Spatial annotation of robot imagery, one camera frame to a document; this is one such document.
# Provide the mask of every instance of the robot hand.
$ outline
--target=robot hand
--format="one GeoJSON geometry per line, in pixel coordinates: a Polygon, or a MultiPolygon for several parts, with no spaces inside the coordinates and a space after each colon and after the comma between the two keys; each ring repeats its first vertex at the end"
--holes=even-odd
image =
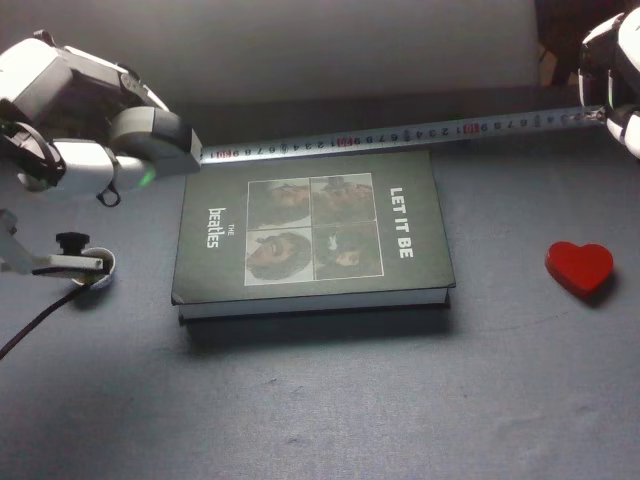
{"type": "Polygon", "coordinates": [[[640,158],[640,8],[584,39],[578,73],[582,105],[605,105],[609,132],[640,158]]]}
{"type": "Polygon", "coordinates": [[[0,55],[0,160],[29,191],[115,206],[156,175],[199,170],[195,132],[134,71],[34,37],[0,55]]]}

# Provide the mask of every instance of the photo grid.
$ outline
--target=photo grid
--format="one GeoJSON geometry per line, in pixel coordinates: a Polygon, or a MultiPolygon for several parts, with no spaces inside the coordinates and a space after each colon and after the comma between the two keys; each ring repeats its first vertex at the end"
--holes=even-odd
{"type": "Polygon", "coordinates": [[[249,182],[245,286],[384,275],[370,173],[249,182]]]}

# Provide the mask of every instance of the gray tabletop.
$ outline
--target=gray tabletop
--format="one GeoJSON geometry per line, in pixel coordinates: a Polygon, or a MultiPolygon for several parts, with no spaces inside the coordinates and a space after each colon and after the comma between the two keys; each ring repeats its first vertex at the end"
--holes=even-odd
{"type": "MultiPolygon", "coordinates": [[[[434,149],[458,286],[449,310],[178,326],[184,180],[54,206],[5,168],[19,238],[89,233],[117,281],[0,364],[2,479],[630,479],[640,476],[640,167],[604,131],[434,149]],[[606,245],[587,305],[544,268],[606,245]]],[[[0,277],[0,341],[68,290],[0,277]]]]}

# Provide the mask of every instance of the heart-shaped object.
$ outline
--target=heart-shaped object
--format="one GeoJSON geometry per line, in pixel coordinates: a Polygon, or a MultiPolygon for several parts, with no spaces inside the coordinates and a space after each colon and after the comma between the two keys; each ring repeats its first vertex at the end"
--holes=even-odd
{"type": "Polygon", "coordinates": [[[613,256],[602,245],[578,247],[570,242],[557,242],[549,248],[545,266],[560,285],[586,298],[611,275],[613,256]]]}

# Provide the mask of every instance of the measuring tape markings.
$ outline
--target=measuring tape markings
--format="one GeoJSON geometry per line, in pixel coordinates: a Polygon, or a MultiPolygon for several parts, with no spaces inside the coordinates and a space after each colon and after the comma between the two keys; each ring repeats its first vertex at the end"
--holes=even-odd
{"type": "Polygon", "coordinates": [[[572,107],[473,119],[333,133],[247,144],[205,147],[202,164],[334,155],[414,145],[599,125],[585,114],[598,107],[572,107]]]}

